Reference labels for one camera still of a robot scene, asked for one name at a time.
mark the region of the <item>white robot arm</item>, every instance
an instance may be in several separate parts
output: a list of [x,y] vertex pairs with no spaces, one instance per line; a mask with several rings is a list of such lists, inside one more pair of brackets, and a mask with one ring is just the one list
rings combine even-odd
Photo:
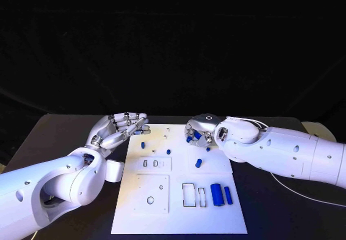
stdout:
[[131,135],[149,133],[147,122],[144,113],[103,116],[67,156],[0,174],[0,239],[24,238],[93,201],[105,180],[121,180],[124,163],[105,157]]
[[227,117],[222,121],[211,114],[188,120],[184,136],[197,147],[214,143],[235,162],[248,162],[279,176],[324,182],[346,189],[341,143],[295,130],[268,127],[250,119]]

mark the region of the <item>black backdrop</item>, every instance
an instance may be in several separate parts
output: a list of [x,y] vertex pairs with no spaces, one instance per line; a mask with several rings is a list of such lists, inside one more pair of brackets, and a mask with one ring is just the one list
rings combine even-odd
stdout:
[[0,7],[0,158],[44,113],[289,116],[344,141],[344,16],[34,4]]

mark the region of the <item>rectangular hole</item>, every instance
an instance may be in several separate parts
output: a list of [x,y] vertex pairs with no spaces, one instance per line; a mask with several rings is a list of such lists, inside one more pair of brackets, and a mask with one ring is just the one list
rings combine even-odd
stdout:
[[207,202],[206,202],[206,193],[204,193],[203,188],[197,189],[197,195],[199,195],[199,206],[201,208],[206,208],[207,207]]
[[194,184],[181,184],[181,205],[184,207],[196,207]]

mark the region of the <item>table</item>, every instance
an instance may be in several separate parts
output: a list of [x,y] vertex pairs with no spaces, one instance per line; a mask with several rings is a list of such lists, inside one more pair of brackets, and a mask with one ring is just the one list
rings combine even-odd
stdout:
[[[83,146],[99,115],[44,115],[13,156],[5,172],[66,156]],[[151,124],[186,124],[190,116],[148,116]],[[305,131],[291,117],[249,117],[272,127]],[[128,140],[108,159],[125,161]],[[248,234],[111,235],[121,183],[103,183],[93,202],[67,212],[34,237],[54,239],[344,239],[346,208],[318,203],[288,191],[271,174],[248,163],[230,162]],[[330,184],[276,177],[297,192],[346,205],[346,190]]]

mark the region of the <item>robotic hand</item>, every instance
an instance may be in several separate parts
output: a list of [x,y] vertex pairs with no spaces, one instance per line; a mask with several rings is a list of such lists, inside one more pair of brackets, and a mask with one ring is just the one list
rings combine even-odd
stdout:
[[105,157],[131,135],[149,134],[147,122],[144,113],[103,116],[67,156],[0,174],[0,239],[24,238],[93,201],[105,180],[121,180],[124,163]]
[[186,141],[219,146],[235,162],[288,178],[312,180],[346,188],[344,144],[262,122],[211,114],[194,116],[184,127]]

